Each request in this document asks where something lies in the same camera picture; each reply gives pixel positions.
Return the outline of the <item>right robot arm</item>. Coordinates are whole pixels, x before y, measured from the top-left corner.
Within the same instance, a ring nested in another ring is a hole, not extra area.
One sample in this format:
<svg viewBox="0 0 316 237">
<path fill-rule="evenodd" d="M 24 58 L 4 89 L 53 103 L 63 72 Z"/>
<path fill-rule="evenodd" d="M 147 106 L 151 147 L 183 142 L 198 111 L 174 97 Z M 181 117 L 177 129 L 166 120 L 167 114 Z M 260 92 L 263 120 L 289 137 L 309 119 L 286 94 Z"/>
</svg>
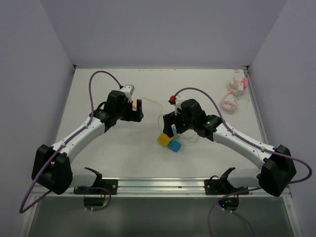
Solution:
<svg viewBox="0 0 316 237">
<path fill-rule="evenodd" d="M 173 112 L 163 115 L 163 136 L 172 139 L 175 134 L 193 130 L 199 137 L 224 145 L 255 165 L 255 168 L 228 168 L 220 177 L 216 175 L 204 181 L 208 195 L 227 195 L 249 188 L 262 188 L 278 197 L 296 174 L 294 162 L 288 159 L 290 151 L 280 145 L 274 148 L 261 143 L 225 124 L 216 115 L 207 115 L 195 99 L 171 96 Z"/>
</svg>

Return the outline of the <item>pale yellow plug adapter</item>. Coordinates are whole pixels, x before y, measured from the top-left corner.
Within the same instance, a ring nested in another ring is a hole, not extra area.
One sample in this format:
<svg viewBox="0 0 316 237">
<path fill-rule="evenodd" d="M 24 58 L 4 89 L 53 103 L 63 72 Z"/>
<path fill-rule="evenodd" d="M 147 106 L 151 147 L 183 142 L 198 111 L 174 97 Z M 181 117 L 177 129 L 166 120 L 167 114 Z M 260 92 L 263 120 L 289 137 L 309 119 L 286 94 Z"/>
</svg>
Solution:
<svg viewBox="0 0 316 237">
<path fill-rule="evenodd" d="M 132 102 L 132 110 L 137 111 L 137 99 Z"/>
</svg>

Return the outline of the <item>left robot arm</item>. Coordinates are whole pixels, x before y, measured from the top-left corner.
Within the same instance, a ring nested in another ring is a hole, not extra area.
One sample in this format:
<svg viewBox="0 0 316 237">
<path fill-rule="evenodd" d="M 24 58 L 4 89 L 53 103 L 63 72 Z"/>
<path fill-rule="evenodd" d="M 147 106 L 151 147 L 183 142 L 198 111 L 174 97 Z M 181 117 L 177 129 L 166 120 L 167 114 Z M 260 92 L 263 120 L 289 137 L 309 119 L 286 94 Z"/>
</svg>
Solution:
<svg viewBox="0 0 316 237">
<path fill-rule="evenodd" d="M 58 195 L 70 187 L 85 187 L 92 194 L 99 193 L 104 187 L 102 174 L 88 167 L 74 173 L 71 164 L 86 146 L 118 120 L 142 120 L 142 101 L 132 101 L 133 91 L 132 85 L 111 91 L 107 101 L 102 102 L 81 127 L 51 146 L 41 145 L 36 151 L 32 180 Z"/>
</svg>

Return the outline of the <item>blue plug adapter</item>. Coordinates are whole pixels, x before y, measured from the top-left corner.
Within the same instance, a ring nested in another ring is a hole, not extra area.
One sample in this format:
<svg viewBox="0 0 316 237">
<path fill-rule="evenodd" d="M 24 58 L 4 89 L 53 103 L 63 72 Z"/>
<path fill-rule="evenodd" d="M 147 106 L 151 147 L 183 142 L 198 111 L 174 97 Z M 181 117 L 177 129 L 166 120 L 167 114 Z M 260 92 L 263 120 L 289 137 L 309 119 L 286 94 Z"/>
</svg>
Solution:
<svg viewBox="0 0 316 237">
<path fill-rule="evenodd" d="M 177 153 L 180 151 L 182 144 L 178 142 L 177 140 L 171 140 L 170 143 L 167 146 L 171 151 Z"/>
</svg>

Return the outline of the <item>light teal usb charger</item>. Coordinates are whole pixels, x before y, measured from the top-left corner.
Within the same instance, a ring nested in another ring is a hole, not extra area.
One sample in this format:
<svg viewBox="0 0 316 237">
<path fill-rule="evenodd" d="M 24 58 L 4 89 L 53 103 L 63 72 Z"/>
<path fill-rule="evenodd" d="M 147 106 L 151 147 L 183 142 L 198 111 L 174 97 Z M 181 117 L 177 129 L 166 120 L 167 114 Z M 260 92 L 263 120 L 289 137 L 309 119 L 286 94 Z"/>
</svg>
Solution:
<svg viewBox="0 0 316 237">
<path fill-rule="evenodd" d="M 174 134 L 174 135 L 176 135 L 176 134 L 177 134 L 177 130 L 176 130 L 175 125 L 172 125 L 172 131 L 173 131 L 173 134 Z"/>
</svg>

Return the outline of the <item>yellow cube power socket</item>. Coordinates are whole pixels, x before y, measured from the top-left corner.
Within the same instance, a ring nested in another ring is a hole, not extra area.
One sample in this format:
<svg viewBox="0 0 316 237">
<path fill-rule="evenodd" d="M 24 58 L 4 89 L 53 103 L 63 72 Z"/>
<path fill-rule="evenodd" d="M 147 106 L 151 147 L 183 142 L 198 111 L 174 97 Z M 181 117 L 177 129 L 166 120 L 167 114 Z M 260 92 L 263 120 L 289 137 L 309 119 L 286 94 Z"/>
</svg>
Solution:
<svg viewBox="0 0 316 237">
<path fill-rule="evenodd" d="M 169 143 L 173 140 L 173 137 L 169 137 L 164 133 L 161 133 L 157 139 L 157 141 L 163 146 L 167 147 Z"/>
</svg>

